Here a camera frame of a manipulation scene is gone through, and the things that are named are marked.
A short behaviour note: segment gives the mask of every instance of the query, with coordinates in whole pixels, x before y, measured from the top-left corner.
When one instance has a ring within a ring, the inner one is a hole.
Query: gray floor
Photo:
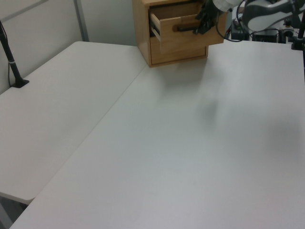
[[[25,208],[24,204],[0,197],[0,229],[9,229]]]

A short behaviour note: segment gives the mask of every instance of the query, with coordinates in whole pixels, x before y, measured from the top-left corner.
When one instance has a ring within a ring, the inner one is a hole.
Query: open drawer
[[[205,49],[212,44],[223,43],[215,27],[204,35],[194,34],[199,25],[195,18],[202,2],[188,2],[151,8],[149,11],[150,30],[160,42],[161,53]],[[226,16],[219,18],[219,31],[224,34]]]

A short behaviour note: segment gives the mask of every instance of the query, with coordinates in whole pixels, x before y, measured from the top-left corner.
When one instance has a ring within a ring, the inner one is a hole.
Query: drawer
[[[190,31],[181,31],[185,28],[194,28],[199,25],[195,18],[199,13],[202,2],[189,2],[151,8],[149,10],[150,29],[160,42],[162,54],[177,51],[204,49],[212,44],[223,43],[215,27],[204,35]],[[226,14],[219,18],[219,31],[224,34]]]
[[[174,51],[169,53],[160,52],[160,42],[156,37],[150,38],[151,42],[151,57],[152,65],[157,66],[158,64],[166,64],[175,61],[184,61],[184,60],[196,60],[201,58],[206,58],[208,55],[208,47],[202,49],[188,49],[182,51]]]

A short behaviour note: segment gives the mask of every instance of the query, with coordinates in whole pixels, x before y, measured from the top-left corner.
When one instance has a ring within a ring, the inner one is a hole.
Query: drawer handle
[[[180,26],[178,26],[177,27],[177,30],[179,31],[179,32],[186,32],[186,31],[193,31],[193,30],[195,30],[195,29],[197,29],[198,27],[197,26],[193,26],[193,27],[180,27]]]

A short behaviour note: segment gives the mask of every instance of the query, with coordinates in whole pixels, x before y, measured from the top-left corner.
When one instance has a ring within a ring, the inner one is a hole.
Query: black stand
[[[6,57],[8,58],[10,68],[13,71],[14,76],[15,76],[15,84],[13,84],[12,87],[22,88],[29,81],[22,79],[21,76],[20,76],[20,73],[19,73],[17,65],[15,63],[13,54],[10,51],[9,43],[8,43],[7,37],[5,35],[5,32],[3,30],[3,26],[2,26],[1,21],[0,21],[0,41],[1,41],[1,44],[2,44],[3,49],[5,51]]]
[[[297,37],[294,37],[294,42],[291,45],[291,49],[304,51],[304,42],[305,42],[305,40],[303,39],[304,31],[305,31],[305,13],[303,13],[299,34]]]

